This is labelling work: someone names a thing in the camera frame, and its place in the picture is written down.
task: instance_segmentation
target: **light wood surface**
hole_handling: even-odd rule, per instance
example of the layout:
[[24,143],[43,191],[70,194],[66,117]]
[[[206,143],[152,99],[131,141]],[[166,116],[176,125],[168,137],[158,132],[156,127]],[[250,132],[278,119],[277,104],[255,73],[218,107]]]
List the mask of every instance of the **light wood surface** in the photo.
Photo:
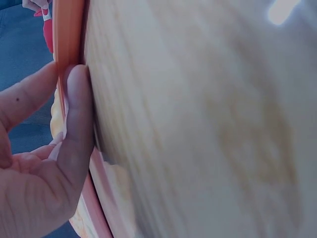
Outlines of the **light wood surface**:
[[114,237],[317,236],[316,8],[275,26],[271,3],[90,0],[109,158],[91,170]]

